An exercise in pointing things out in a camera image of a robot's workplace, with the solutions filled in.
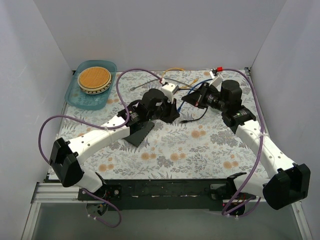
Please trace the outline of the black network switch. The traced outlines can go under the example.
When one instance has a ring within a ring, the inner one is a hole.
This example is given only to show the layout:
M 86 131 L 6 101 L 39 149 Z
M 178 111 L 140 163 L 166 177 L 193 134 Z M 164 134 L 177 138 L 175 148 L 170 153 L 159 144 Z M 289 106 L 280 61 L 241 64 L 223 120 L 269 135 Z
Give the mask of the black network switch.
M 154 126 L 155 124 L 152 121 L 136 123 L 130 127 L 130 135 L 125 137 L 124 140 L 137 148 Z

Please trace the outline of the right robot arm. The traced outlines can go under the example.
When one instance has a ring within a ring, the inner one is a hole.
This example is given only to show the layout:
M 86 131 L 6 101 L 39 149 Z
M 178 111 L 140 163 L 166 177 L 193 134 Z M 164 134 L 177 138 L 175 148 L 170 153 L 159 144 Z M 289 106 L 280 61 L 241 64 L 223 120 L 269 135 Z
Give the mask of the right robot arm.
M 311 171 L 306 164 L 296 164 L 265 133 L 255 115 L 242 104 L 242 89 L 235 80 L 225 80 L 220 90 L 208 83 L 182 97 L 196 108 L 221 111 L 224 124 L 256 155 L 268 179 L 251 173 L 236 173 L 227 178 L 226 192 L 232 199 L 249 194 L 265 199 L 274 210 L 305 199 Z

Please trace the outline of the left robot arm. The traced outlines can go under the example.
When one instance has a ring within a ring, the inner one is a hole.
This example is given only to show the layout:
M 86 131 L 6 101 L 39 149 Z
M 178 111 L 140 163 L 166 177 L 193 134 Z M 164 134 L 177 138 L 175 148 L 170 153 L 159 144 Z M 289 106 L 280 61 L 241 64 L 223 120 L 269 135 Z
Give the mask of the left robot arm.
M 98 173 L 86 169 L 84 162 L 111 143 L 136 135 L 153 120 L 172 123 L 180 116 L 174 97 L 177 90 L 151 88 L 142 99 L 131 102 L 99 129 L 70 140 L 57 139 L 49 163 L 61 184 L 65 188 L 78 186 L 89 191 L 95 200 L 103 199 L 107 193 L 106 183 Z

